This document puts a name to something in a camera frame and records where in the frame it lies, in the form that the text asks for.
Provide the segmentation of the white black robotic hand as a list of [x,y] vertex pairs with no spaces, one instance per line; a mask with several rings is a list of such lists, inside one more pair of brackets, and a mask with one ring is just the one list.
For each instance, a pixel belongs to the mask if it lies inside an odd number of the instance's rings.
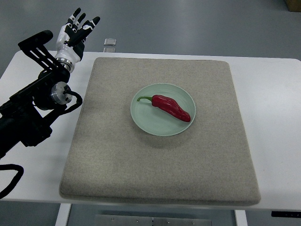
[[97,16],[84,22],[85,17],[86,14],[81,13],[81,8],[77,8],[68,18],[66,24],[61,27],[56,41],[57,54],[55,58],[64,58],[71,65],[82,60],[85,41],[101,20]]

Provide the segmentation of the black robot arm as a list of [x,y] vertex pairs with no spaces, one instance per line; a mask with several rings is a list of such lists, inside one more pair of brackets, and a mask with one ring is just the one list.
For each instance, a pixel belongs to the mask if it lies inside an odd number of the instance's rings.
[[38,78],[12,95],[0,107],[0,156],[17,143],[37,146],[49,138],[51,124],[82,105],[82,97],[68,86],[70,72],[45,48],[53,38],[49,30],[18,43],[19,48],[43,71]]

